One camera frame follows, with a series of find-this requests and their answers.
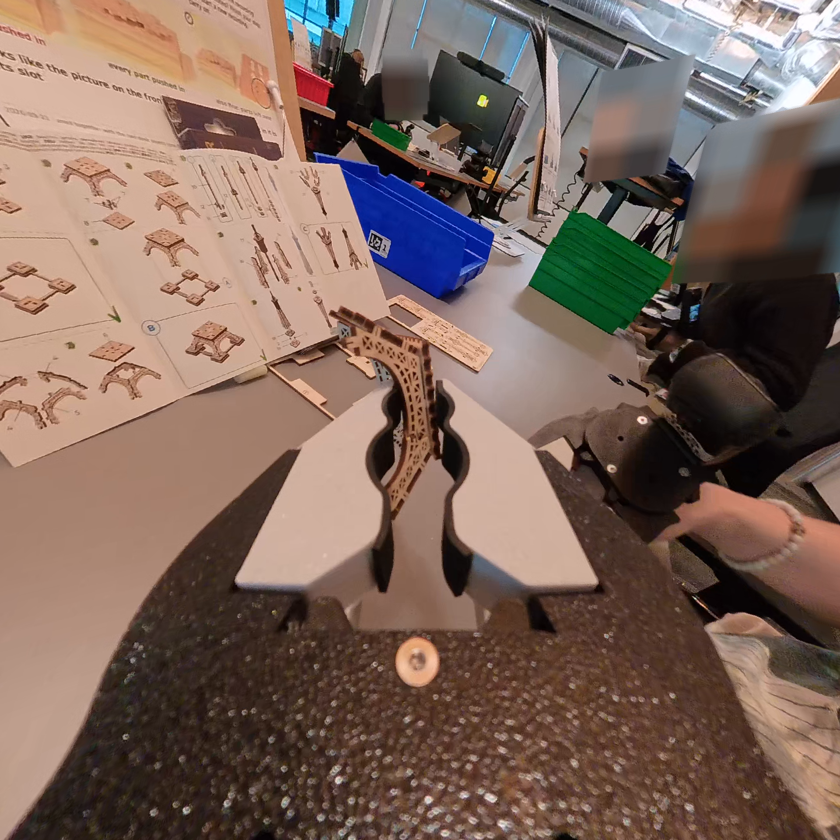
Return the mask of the black computer monitor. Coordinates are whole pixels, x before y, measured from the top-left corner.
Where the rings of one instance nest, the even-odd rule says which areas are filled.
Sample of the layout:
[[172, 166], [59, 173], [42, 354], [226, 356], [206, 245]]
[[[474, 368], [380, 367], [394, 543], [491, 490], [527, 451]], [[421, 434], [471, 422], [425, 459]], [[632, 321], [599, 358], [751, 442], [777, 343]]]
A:
[[460, 128], [462, 144], [474, 150], [486, 144], [496, 152], [527, 108], [519, 89], [439, 51], [429, 81], [426, 123], [436, 128], [451, 124]]

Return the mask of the wooden lattice tower base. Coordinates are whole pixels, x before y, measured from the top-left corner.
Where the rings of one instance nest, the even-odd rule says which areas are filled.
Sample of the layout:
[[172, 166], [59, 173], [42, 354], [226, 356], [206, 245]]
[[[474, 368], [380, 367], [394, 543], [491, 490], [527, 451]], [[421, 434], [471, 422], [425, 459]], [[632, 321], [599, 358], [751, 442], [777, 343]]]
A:
[[440, 459], [434, 371], [429, 345], [423, 339], [383, 328], [362, 314], [340, 307], [329, 315], [350, 330], [344, 346], [355, 356], [379, 362], [398, 393], [402, 446], [393, 477], [385, 485], [395, 518], [427, 462]]

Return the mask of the large instruction poster sheet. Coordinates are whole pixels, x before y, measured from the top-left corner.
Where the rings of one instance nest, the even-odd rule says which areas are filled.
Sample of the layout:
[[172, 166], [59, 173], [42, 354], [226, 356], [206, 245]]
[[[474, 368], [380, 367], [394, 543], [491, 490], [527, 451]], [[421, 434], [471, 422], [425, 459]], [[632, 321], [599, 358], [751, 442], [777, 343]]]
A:
[[3, 130], [123, 133], [174, 145], [163, 96], [280, 129], [266, 1], [2, 1]]

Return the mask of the blue plastic bin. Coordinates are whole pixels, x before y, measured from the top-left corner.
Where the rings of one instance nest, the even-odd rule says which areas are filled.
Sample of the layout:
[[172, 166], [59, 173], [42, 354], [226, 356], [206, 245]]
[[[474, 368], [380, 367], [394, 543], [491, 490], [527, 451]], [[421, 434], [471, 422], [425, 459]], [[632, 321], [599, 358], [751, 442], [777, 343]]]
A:
[[316, 153], [338, 165], [375, 262], [440, 299], [487, 266], [494, 234], [374, 164]]

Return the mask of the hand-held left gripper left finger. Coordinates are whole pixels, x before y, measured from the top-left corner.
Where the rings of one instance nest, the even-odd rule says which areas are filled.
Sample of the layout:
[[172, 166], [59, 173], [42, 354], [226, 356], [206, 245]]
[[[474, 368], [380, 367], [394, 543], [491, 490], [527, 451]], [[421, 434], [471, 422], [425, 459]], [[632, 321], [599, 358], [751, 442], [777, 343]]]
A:
[[394, 549], [382, 483], [394, 463], [396, 389], [360, 399], [298, 449], [235, 577], [241, 590], [316, 599], [386, 592]]

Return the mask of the wooden laser-cut parts sheet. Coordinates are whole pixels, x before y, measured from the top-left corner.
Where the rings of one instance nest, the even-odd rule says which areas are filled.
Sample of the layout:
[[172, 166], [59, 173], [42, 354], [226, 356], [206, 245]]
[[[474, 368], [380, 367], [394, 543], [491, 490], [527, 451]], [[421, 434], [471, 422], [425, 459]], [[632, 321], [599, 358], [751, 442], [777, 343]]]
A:
[[399, 295], [387, 301], [389, 311], [399, 309], [415, 319], [405, 323], [393, 313], [388, 318], [412, 335], [425, 340], [449, 358], [479, 373], [493, 353], [493, 349], [453, 323], [446, 321], [412, 299]]

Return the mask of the small poster board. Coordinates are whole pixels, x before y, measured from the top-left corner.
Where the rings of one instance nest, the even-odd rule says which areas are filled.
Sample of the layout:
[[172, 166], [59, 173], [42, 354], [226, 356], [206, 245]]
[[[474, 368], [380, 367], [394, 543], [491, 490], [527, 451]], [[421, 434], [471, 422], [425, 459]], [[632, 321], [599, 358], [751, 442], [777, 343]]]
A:
[[542, 82], [544, 125], [538, 137], [533, 161], [528, 219], [535, 222], [554, 213], [561, 157], [561, 114], [559, 58], [550, 37], [549, 21], [534, 19], [530, 24], [532, 44]]

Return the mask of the person's right forearm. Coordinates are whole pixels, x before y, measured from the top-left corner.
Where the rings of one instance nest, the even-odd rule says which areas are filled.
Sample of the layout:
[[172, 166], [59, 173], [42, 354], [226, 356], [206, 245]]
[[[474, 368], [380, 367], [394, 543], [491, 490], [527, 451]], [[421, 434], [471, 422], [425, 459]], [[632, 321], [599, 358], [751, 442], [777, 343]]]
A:
[[803, 527], [792, 554], [757, 577], [810, 615], [839, 628], [839, 526], [805, 517]]

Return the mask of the grey desk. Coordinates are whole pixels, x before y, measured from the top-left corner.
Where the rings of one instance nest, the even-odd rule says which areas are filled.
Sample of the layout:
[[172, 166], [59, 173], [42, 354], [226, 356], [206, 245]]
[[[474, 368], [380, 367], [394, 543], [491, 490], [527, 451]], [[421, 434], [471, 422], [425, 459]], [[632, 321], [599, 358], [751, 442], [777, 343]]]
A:
[[[633, 346], [528, 283], [542, 248], [493, 252], [465, 291], [405, 295], [493, 353], [479, 373], [432, 349], [437, 378], [523, 438], [639, 404]], [[2, 838], [60, 767], [140, 604], [184, 547], [285, 451], [331, 424], [273, 374], [214, 387], [22, 467], [2, 461]]]

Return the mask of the wooden empty frame piece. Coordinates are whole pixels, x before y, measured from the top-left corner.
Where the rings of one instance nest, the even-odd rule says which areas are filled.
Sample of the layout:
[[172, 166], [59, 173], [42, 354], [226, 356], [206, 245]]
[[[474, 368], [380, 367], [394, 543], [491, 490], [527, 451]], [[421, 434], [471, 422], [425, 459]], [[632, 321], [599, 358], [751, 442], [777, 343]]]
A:
[[381, 390], [371, 368], [338, 343], [330, 343], [268, 366], [286, 388], [320, 414], [334, 419], [372, 392]]

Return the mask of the red plastic bins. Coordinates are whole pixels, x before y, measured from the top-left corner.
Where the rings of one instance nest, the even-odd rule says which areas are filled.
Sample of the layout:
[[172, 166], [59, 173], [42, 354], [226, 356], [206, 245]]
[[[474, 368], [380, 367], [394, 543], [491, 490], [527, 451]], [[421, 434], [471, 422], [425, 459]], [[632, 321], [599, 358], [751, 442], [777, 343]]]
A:
[[296, 61], [292, 63], [292, 68], [299, 98], [313, 102], [320, 107], [328, 107], [329, 97], [333, 89], [331, 81]]

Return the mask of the folded assembly instruction booklet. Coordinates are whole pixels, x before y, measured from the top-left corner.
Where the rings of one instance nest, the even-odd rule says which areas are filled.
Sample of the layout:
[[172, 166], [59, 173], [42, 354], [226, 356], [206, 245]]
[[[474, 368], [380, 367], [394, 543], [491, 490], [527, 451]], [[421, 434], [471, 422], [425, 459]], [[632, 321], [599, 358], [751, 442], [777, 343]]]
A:
[[1, 446], [26, 465], [389, 313], [337, 164], [2, 131]]

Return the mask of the white push pin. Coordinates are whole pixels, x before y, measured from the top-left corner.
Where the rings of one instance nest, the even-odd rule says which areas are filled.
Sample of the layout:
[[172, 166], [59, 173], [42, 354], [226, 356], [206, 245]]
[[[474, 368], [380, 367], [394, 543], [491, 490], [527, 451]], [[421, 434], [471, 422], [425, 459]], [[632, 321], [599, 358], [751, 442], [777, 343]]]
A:
[[280, 139], [278, 140], [278, 144], [280, 146], [281, 156], [284, 159], [289, 158], [290, 160], [297, 160], [298, 150], [292, 137], [291, 129], [289, 128], [286, 110], [280, 95], [279, 85], [276, 81], [269, 79], [266, 83], [266, 87], [271, 107], [276, 114], [277, 124], [280, 129]]

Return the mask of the wooden poster backing board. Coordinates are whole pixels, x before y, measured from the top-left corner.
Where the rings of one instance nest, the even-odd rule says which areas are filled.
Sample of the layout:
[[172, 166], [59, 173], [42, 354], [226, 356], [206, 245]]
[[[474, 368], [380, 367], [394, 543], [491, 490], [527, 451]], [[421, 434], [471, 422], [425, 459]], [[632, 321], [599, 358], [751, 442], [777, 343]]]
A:
[[293, 153], [288, 152], [288, 156], [305, 162], [307, 160], [307, 150], [302, 131], [301, 110], [293, 69], [292, 48], [285, 5], [283, 1], [266, 1], [266, 7], [276, 61], [275, 81], [279, 87], [287, 133], [290, 137], [290, 142], [293, 142], [296, 149]]

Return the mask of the person's right hand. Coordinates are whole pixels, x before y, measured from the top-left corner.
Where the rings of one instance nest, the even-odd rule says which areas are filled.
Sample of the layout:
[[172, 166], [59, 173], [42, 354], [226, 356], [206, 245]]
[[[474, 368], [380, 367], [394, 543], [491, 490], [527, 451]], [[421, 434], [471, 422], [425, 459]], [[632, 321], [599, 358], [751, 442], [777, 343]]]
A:
[[655, 539], [666, 543], [688, 536], [708, 542], [732, 567], [761, 571], [785, 560], [804, 535], [800, 514], [785, 503], [746, 497], [704, 483], [696, 501], [675, 511], [677, 522]]

